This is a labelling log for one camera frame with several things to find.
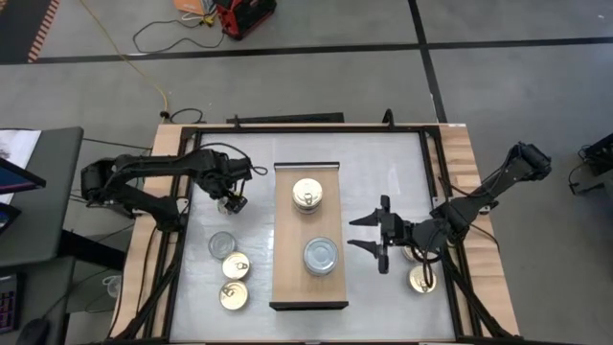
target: pull tab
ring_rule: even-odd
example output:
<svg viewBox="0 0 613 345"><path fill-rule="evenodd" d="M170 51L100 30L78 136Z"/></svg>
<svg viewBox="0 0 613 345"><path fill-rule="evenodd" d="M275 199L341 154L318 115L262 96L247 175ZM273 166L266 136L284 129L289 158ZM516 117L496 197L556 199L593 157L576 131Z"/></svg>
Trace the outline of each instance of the pull tab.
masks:
<svg viewBox="0 0 613 345"><path fill-rule="evenodd" d="M246 263L237 263L237 269L247 269L249 265Z"/></svg>
<svg viewBox="0 0 613 345"><path fill-rule="evenodd" d="M306 205L312 204L313 203L313 194L305 193L305 202L306 202Z"/></svg>
<svg viewBox="0 0 613 345"><path fill-rule="evenodd" d="M221 292L223 292L223 294L224 294L224 295L226 295L226 296L228 296L228 297L232 297L232 296L234 296L234 294L235 294L234 289L233 289L233 288L229 288L229 287L228 287L228 288L227 288L227 287L224 287L224 288L221 290Z"/></svg>

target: wooden table frame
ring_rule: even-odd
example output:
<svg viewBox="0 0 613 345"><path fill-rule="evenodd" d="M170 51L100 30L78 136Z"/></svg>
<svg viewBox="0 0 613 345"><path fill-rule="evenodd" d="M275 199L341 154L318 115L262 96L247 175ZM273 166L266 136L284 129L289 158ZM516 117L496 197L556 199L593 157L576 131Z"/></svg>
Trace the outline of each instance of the wooden table frame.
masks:
<svg viewBox="0 0 613 345"><path fill-rule="evenodd" d="M152 155L175 155L188 149L185 144L186 140L182 140L186 139L186 132L189 134L188 130L183 130L184 127L199 127L215 132L236 132L239 130L235 125L160 125L155 136ZM260 124L242 125L241 127L245 130L262 130L263 128L274 127L290 132L298 132L300 128L305 127L317 131L333 131L335 128L339 131L338 128L342 128L340 131L346 129L353 132L394 131L399 127L422 128L425 132L430 133L429 136L420 138L428 147L428 150L423 152L424 159L429 157L431 170L435 176L447 174L453 185L466 192L472 191L481 184L465 125L398 124L394 128L394 125L388 124ZM444 157L445 165L439 164L439 157ZM188 190L186 188L188 186L187 178L177 179L179 183L175 182L174 185L173 180L172 177L148 178L144 190L154 196L167 196L174 187L174 190L180 191L180 195L184 195ZM432 185L430 189L435 189L434 193L438 196L443 196L445 192L451 193L447 186L444 186L444 188L439 183L438 178L429 181L430 184ZM479 216L474 223L493 235L491 222L487 216ZM135 223L124 268L124 291L121 304L118 301L118 306L115 309L116 320L111 335L120 333L135 316L137 310L146 302L151 293L152 282L168 266L174 254L177 235L172 234L163 237L162 233L154 230L154 225L155 222L151 216L140 217ZM498 320L504 329L512 334L518 334L506 279L495 244L481 234L469 232L464 247L459 248L453 254L458 260L457 264L460 267L465 267L463 273L467 274L469 271L470 283L475 293L492 316ZM467 306L464 296L457 287L455 289L449 288L450 285L447 287L448 294L454 295L453 298L456 299L456 312L459 318L458 321L454 322L456 335L479 335L481 328L473 327L478 322ZM157 304L154 317L150 318L140 334L145 332L147 336L153 337L170 334L170 322L166 322L165 326L168 298L169 289L167 288Z"/></svg>

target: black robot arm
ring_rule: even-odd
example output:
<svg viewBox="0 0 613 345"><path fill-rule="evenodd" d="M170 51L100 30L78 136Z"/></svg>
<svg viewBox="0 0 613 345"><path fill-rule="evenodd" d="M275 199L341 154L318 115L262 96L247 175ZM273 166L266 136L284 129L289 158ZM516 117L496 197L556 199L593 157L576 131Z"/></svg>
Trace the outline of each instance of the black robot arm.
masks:
<svg viewBox="0 0 613 345"><path fill-rule="evenodd" d="M484 206L493 207L495 199L517 182L536 181L545 178L551 171L551 159L537 147L518 143L513 146L502 166L486 178L474 192L446 201L430 212L431 219L420 223L403 220L390 213L390 198L381 196L381 208L365 218L351 221L351 225L378 226L381 243L351 240L379 259L379 272L387 273L387 247L390 245L411 246L425 253L440 254L447 241L464 240L470 224Z"/></svg>
<svg viewBox="0 0 613 345"><path fill-rule="evenodd" d="M102 159L81 170L81 196L89 204L119 203L129 213L138 209L150 213L161 231L185 226L176 200L157 197L126 183L139 177L189 176L212 199L224 199L224 207L238 213L247 199L236 193L239 181L252 178L248 157L230 159L226 153L196 149L182 156L131 156Z"/></svg>

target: silver can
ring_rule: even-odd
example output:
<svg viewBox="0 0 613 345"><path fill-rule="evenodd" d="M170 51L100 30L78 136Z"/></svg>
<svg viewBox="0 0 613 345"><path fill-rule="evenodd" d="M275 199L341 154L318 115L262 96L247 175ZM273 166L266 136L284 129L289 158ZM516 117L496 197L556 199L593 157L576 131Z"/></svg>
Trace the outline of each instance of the silver can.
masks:
<svg viewBox="0 0 613 345"><path fill-rule="evenodd" d="M311 214L317 211L322 202L324 190L322 185L312 178L303 178L294 184L292 198L298 211Z"/></svg>
<svg viewBox="0 0 613 345"><path fill-rule="evenodd" d="M219 302L229 311L241 309L249 299L249 290L241 281L228 282L219 291Z"/></svg>
<svg viewBox="0 0 613 345"><path fill-rule="evenodd" d="M224 260L235 250L237 250L237 241L225 231L215 233L209 240L209 252L218 260Z"/></svg>
<svg viewBox="0 0 613 345"><path fill-rule="evenodd" d="M425 283L425 277L423 276L423 267L418 265L411 269L407 276L409 286L419 293L431 292L437 286L437 276L432 272L432 287L428 287Z"/></svg>
<svg viewBox="0 0 613 345"><path fill-rule="evenodd" d="M325 276L332 272L338 263L338 249L330 239L315 238L306 244L303 260L310 274Z"/></svg>
<svg viewBox="0 0 613 345"><path fill-rule="evenodd" d="M228 255L228 257L221 264L221 270L223 274L230 279L241 279L249 272L251 264L247 256L234 252Z"/></svg>

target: workbench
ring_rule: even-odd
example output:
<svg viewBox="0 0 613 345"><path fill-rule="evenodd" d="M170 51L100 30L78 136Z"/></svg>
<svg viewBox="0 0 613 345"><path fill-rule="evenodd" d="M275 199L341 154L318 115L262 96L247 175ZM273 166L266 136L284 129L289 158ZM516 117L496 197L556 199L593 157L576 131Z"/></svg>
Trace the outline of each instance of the workbench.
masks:
<svg viewBox="0 0 613 345"><path fill-rule="evenodd" d="M235 125L197 125L206 129L232 130ZM271 127L273 125L241 125L244 128ZM380 127L381 131L386 128L391 129L393 124L279 124L275 127L343 127L360 128ZM428 131L435 131L438 136L439 146L444 153L445 165L444 173L448 172L449 181L466 192L470 192L481 184L475 158L470 145L468 130L465 125L434 125L434 124L397 124L399 127L423 127ZM152 155L175 155L185 147L180 148L182 142L183 127L194 127L194 125L160 125L155 136ZM432 137L427 138L428 154L434 175L442 173L439 162L440 153ZM148 178L145 183L145 192L154 196L167 196L173 184L172 177ZM185 188L187 178L180 179L178 188ZM441 196L444 187L438 179L434 179L438 195ZM485 229L493 235L492 226L488 216L479 216L474 222L475 225ZM121 301L115 309L115 323L111 335L120 333L128 322L135 316L137 310L142 306L149 294L151 284L156 276L156 264L170 262L177 242L177 235L172 234L163 240L161 232L154 230L155 222L150 216L139 217L134 226L132 241L127 253L124 268L124 291ZM502 264L496 245L487 237L474 231L470 231L464 242L464 248L454 249L454 255L461 261L465 258L467 271L469 271L470 282L475 293L479 296L483 304L494 316L500 325L512 334L518 334L511 299L505 280ZM459 331L465 335L479 334L480 331L473 331L475 325L471 320L471 312L467 306L462 293L455 288L457 297L457 312L459 315ZM164 336L169 334L168 325L165 327L165 316L167 314L167 301L169 290L167 289L157 304L154 317L148 325L150 336Z"/></svg>

